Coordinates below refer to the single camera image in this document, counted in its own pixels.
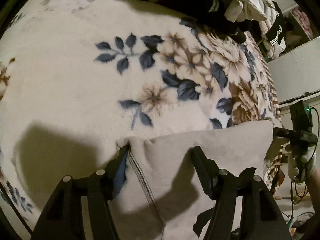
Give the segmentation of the white gloved right hand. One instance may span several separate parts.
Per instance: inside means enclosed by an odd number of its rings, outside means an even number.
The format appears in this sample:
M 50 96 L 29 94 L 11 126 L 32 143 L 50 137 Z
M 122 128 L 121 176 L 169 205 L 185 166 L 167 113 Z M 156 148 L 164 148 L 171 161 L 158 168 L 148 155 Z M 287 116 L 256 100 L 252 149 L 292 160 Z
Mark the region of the white gloved right hand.
M 310 177 L 316 169 L 316 146 L 305 148 L 304 146 L 286 145 L 288 159 L 289 178 L 301 184 Z

